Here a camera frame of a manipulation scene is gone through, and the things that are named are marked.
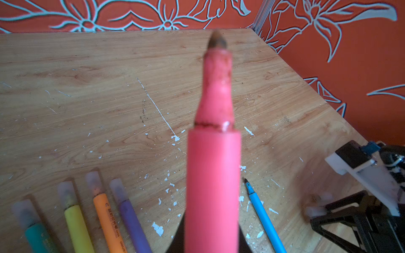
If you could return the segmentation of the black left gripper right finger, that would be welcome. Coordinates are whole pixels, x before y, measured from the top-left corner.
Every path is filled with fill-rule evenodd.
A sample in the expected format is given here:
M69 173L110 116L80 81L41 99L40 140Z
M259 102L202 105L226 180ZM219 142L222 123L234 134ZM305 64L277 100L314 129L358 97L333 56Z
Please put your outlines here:
M239 253L252 253L252 250L250 249L248 243L246 242L246 239L244 237L243 231L241 227L239 227Z

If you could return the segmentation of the pink pen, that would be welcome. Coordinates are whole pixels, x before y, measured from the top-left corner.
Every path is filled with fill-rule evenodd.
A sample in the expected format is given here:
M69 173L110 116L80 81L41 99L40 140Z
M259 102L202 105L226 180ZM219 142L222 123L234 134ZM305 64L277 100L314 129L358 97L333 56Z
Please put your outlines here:
M188 133L184 251L239 250L241 134L232 101L233 56L219 31L203 62L202 94Z

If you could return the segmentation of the orange pen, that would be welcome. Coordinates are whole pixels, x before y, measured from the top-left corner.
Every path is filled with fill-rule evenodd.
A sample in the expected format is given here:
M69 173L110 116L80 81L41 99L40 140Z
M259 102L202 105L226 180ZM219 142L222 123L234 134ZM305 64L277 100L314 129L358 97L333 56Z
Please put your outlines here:
M92 171L85 176L87 186L93 197L93 203L100 225L111 253L127 253L118 224L115 220L107 194L105 193L99 173Z

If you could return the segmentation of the yellow pen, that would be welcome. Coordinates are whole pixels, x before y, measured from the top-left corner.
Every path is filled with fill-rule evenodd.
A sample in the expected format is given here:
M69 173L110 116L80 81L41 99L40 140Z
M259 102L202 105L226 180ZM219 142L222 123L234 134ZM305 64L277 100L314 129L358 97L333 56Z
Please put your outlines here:
M94 253L72 181L58 184L58 195L63 205L64 216L75 253Z

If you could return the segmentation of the blue pen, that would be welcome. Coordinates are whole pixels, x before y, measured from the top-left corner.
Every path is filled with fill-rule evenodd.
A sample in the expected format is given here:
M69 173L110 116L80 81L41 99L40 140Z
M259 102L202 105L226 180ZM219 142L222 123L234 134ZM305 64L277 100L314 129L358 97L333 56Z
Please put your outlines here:
M263 207L263 204L261 203L261 200L258 196L258 194L254 191L252 185L249 183L249 181L244 178L244 183L247 188L247 193L250 198L250 201L259 217L260 222L262 223L262 226L275 250L276 253L286 253L285 247L282 244L282 241L278 235L278 233L275 230L275 227L273 226L265 208Z

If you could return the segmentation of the purple pen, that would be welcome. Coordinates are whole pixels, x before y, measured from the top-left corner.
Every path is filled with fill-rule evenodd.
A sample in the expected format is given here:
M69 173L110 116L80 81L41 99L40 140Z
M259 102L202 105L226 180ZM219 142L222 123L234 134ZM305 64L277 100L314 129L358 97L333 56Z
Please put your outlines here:
M116 178L111 180L109 186L136 252L151 253L151 247L148 243L146 235L143 232L141 224L137 218L121 179Z

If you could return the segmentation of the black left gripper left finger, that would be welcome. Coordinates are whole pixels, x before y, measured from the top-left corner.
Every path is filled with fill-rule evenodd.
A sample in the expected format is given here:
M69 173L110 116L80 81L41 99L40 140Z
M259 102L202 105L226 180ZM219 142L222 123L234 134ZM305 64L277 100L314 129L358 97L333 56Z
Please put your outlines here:
M185 216L181 219L173 240L166 253L184 253Z

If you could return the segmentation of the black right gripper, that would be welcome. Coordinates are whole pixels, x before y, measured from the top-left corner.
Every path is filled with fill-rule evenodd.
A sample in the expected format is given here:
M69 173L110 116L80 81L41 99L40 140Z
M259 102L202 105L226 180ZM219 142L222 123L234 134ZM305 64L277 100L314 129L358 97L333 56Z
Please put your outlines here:
M312 229L347 253L403 253L405 219L392 216L376 197L363 190L325 206L326 214L310 219ZM340 223L352 228L358 246L327 231Z

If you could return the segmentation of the green pen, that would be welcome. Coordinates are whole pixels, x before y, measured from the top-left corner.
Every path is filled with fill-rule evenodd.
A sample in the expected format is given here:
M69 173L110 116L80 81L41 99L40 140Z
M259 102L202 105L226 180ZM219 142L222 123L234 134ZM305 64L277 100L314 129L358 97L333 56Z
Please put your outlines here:
M13 204L12 212L18 219L25 237L34 253L58 253L47 228L29 199Z

